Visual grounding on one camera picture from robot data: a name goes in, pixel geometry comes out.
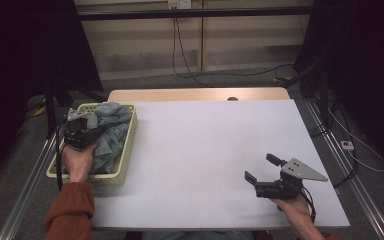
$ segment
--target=black mount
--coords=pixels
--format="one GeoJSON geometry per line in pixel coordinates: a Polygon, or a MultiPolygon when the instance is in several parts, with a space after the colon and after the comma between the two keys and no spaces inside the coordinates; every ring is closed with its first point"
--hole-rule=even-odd
{"type": "Polygon", "coordinates": [[[67,126],[64,131],[64,142],[76,149],[84,149],[101,137],[102,127],[88,128],[87,112],[70,108],[67,116],[67,126]]]}
{"type": "Polygon", "coordinates": [[[274,182],[258,182],[249,172],[245,171],[245,180],[251,183],[257,197],[273,199],[295,199],[302,191],[303,179],[327,181],[327,178],[297,159],[289,162],[268,153],[266,159],[276,166],[281,166],[280,179],[274,182]]]}

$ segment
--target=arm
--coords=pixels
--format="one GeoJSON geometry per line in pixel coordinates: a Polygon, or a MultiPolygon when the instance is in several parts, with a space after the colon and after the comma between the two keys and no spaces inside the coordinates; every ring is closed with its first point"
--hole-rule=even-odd
{"type": "Polygon", "coordinates": [[[86,183],[97,143],[79,152],[67,146],[62,162],[70,174],[46,218],[47,239],[92,239],[89,219],[94,213],[92,186],[86,183]]]}
{"type": "Polygon", "coordinates": [[[298,195],[298,197],[294,200],[288,201],[280,199],[270,200],[276,203],[283,210],[286,218],[289,221],[289,224],[291,225],[292,230],[300,239],[339,239],[336,234],[322,235],[319,230],[317,230],[313,224],[313,221],[311,220],[307,202],[301,195],[298,195]]]}

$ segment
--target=black cable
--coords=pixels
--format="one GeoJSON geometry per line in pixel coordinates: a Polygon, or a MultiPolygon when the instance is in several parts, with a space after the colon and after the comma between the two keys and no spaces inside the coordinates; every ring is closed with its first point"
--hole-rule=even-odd
{"type": "Polygon", "coordinates": [[[274,76],[276,77],[276,84],[274,86],[277,87],[280,80],[279,80],[279,76],[277,76],[277,69],[276,68],[274,69],[274,76]]]}
{"type": "MultiPolygon", "coordinates": [[[[347,131],[351,133],[351,129],[350,129],[350,126],[349,126],[349,124],[348,124],[348,120],[347,120],[347,118],[346,118],[344,112],[342,111],[342,109],[341,109],[339,106],[338,106],[338,109],[339,109],[339,112],[340,112],[341,115],[342,115],[342,118],[343,118],[344,121],[345,121],[345,126],[346,126],[346,128],[347,128],[347,131]]],[[[351,137],[351,140],[350,140],[350,141],[351,141],[351,143],[353,144],[353,146],[355,146],[355,144],[354,144],[354,139],[353,139],[352,137],[351,137]]],[[[356,153],[355,149],[354,149],[354,151],[352,152],[352,154],[353,154],[353,156],[354,156],[355,158],[357,158],[357,153],[356,153]]],[[[342,181],[340,181],[339,183],[334,184],[333,187],[334,187],[334,188],[338,188],[338,187],[342,186],[342,184],[344,184],[346,181],[352,179],[352,178],[357,174],[358,167],[359,167],[359,163],[358,163],[358,161],[356,161],[356,160],[353,158],[353,167],[352,167],[351,171],[348,173],[348,175],[347,175],[342,181]]]]}
{"type": "Polygon", "coordinates": [[[202,86],[205,86],[205,87],[209,87],[209,88],[213,88],[213,86],[210,86],[210,85],[207,85],[205,83],[202,83],[200,81],[198,81],[198,79],[195,78],[195,76],[191,73],[191,71],[189,70],[189,66],[188,66],[188,62],[186,61],[186,57],[185,57],[185,52],[183,51],[183,44],[182,44],[182,40],[181,40],[181,37],[180,37],[180,28],[179,28],[179,21],[177,20],[177,18],[174,18],[173,19],[174,21],[174,47],[173,47],[173,58],[172,58],[172,64],[173,64],[173,70],[174,72],[176,73],[177,76],[180,76],[177,72],[176,72],[176,69],[174,67],[174,52],[176,50],[176,25],[177,25],[177,36],[178,36],[178,39],[179,39],[179,43],[180,43],[180,48],[182,50],[182,56],[183,56],[183,60],[185,62],[185,65],[186,65],[186,69],[188,70],[188,73],[189,75],[193,78],[193,80],[195,80],[195,82],[201,84],[202,86]]]}
{"type": "Polygon", "coordinates": [[[314,223],[314,221],[316,221],[316,208],[314,207],[313,197],[311,196],[311,193],[310,191],[308,191],[307,188],[305,187],[302,187],[302,188],[307,192],[308,196],[310,197],[310,199],[308,199],[307,195],[304,194],[302,191],[300,191],[300,195],[305,199],[305,201],[307,201],[308,205],[310,205],[310,208],[311,208],[310,217],[314,223]]]}
{"type": "Polygon", "coordinates": [[[195,77],[199,77],[199,76],[240,76],[240,77],[250,77],[250,76],[256,76],[256,75],[262,75],[262,74],[266,74],[266,73],[269,73],[269,72],[272,72],[272,71],[276,71],[277,69],[279,68],[282,68],[282,67],[286,67],[286,66],[292,66],[293,64],[292,63],[286,63],[286,64],[281,64],[279,66],[276,66],[272,69],[269,69],[269,70],[266,70],[266,71],[262,71],[262,72],[256,72],[256,73],[199,73],[199,74],[192,74],[191,71],[189,70],[189,66],[188,66],[188,63],[186,61],[186,57],[185,57],[185,54],[184,54],[184,49],[183,49],[183,44],[182,44],[182,39],[180,37],[180,28],[179,28],[179,22],[177,20],[177,18],[173,19],[174,20],[174,40],[173,40],[173,54],[172,54],[172,67],[173,67],[173,70],[174,70],[174,73],[178,76],[178,77],[181,77],[181,78],[193,78],[195,81],[197,81],[199,84],[202,84],[204,86],[207,86],[207,87],[212,87],[212,86],[209,86],[209,85],[206,85],[202,82],[199,82],[198,80],[195,79],[195,77]],[[180,75],[177,71],[176,71],[176,68],[174,66],[174,53],[175,53],[175,50],[176,50],[176,26],[177,26],[177,32],[178,32],[178,39],[179,39],[179,43],[180,43],[180,47],[181,47],[181,50],[182,50],[182,56],[183,56],[183,60],[185,62],[185,65],[186,65],[186,68],[188,70],[188,73],[189,75],[188,76],[182,76],[180,75]]]}
{"type": "Polygon", "coordinates": [[[58,124],[57,124],[57,127],[56,127],[56,130],[55,130],[55,151],[56,151],[56,168],[57,168],[57,183],[58,183],[58,189],[61,191],[61,188],[62,188],[62,163],[61,163],[61,154],[62,154],[62,150],[64,150],[64,147],[61,149],[59,149],[60,147],[60,137],[59,137],[59,132],[60,132],[60,127],[61,127],[61,124],[63,124],[65,121],[67,121],[67,117],[63,117],[63,119],[61,119],[58,124]]]}
{"type": "Polygon", "coordinates": [[[302,187],[308,193],[308,196],[310,197],[311,200],[308,199],[307,195],[304,192],[302,192],[301,190],[296,188],[294,185],[290,184],[287,181],[284,181],[284,183],[286,185],[288,185],[289,187],[293,188],[295,191],[297,191],[304,198],[304,200],[307,202],[307,204],[311,208],[310,218],[314,223],[314,221],[316,220],[316,208],[314,207],[314,201],[313,201],[313,197],[310,194],[310,191],[308,191],[308,189],[306,189],[305,187],[302,187]]]}
{"type": "MultiPolygon", "coordinates": [[[[336,110],[338,110],[338,99],[335,97],[331,107],[329,108],[329,111],[330,111],[330,113],[335,114],[336,110]]],[[[316,136],[319,136],[319,135],[327,133],[328,131],[330,131],[330,129],[332,129],[334,123],[335,123],[335,121],[334,121],[333,117],[330,117],[329,118],[329,123],[328,123],[327,126],[324,126],[324,130],[323,131],[321,131],[319,133],[316,133],[316,134],[312,134],[316,129],[319,129],[320,127],[322,127],[324,125],[323,123],[320,124],[319,126],[313,128],[313,129],[309,130],[308,132],[310,134],[310,137],[313,138],[313,137],[316,137],[316,136]]]]}

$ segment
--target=black curtain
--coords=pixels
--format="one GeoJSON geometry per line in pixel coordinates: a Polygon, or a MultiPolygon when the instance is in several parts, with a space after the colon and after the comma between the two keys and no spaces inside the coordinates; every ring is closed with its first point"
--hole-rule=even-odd
{"type": "Polygon", "coordinates": [[[337,41],[326,51],[325,43],[342,13],[312,16],[294,67],[302,71],[314,56],[325,57],[329,86],[357,120],[367,143],[384,158],[384,1],[342,2],[352,6],[344,10],[352,14],[337,41]]]}
{"type": "Polygon", "coordinates": [[[0,0],[0,161],[24,121],[28,99],[43,94],[47,82],[102,90],[81,22],[59,18],[61,13],[75,14],[74,2],[0,0]]]}

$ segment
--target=power outlet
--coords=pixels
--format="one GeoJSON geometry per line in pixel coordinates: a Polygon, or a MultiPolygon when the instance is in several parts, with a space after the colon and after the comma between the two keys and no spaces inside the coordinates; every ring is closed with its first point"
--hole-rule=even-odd
{"type": "Polygon", "coordinates": [[[191,0],[179,0],[179,9],[192,9],[191,0]]]}
{"type": "Polygon", "coordinates": [[[168,0],[168,9],[179,9],[179,0],[168,0]]]}
{"type": "Polygon", "coordinates": [[[342,149],[352,151],[354,150],[354,145],[351,141],[341,141],[342,149]]]}

